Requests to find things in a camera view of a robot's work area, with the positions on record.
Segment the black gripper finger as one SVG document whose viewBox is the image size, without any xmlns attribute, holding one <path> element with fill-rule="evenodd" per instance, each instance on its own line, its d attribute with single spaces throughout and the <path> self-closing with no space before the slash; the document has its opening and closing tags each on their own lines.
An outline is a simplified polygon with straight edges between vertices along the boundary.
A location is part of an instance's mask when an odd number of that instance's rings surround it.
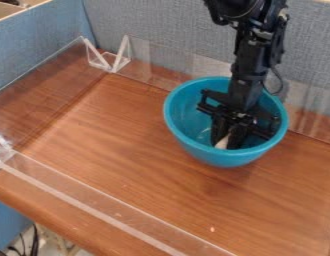
<svg viewBox="0 0 330 256">
<path fill-rule="evenodd" d="M 235 125 L 230 130 L 230 138 L 227 143 L 227 148 L 230 150 L 239 149 L 251 134 L 251 129 L 243 125 Z"/>
<path fill-rule="evenodd" d="M 223 117 L 213 118 L 213 129 L 211 129 L 211 143 L 215 146 L 217 143 L 226 137 L 230 136 L 230 125 Z"/>
</svg>

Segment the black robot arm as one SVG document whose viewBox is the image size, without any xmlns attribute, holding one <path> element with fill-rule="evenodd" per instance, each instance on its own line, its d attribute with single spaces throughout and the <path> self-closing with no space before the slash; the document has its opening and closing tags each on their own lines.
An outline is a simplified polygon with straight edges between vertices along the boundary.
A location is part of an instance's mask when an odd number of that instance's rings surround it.
<svg viewBox="0 0 330 256">
<path fill-rule="evenodd" d="M 203 1 L 214 23 L 237 30 L 237 40 L 229 91 L 205 89 L 198 109 L 211 116 L 213 146 L 235 150 L 251 136 L 271 139 L 281 123 L 259 100 L 285 54 L 287 0 Z"/>
</svg>

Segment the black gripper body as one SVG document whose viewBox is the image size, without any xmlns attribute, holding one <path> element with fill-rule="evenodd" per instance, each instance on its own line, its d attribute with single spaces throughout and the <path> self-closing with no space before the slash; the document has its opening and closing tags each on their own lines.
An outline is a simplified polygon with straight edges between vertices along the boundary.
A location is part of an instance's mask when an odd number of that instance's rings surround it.
<svg viewBox="0 0 330 256">
<path fill-rule="evenodd" d="M 279 117 L 261 106 L 265 84 L 261 79 L 231 79 L 226 92 L 203 89 L 198 110 L 213 118 L 223 117 L 231 127 L 247 126 L 251 134 L 263 140 L 270 140 L 277 133 Z"/>
</svg>

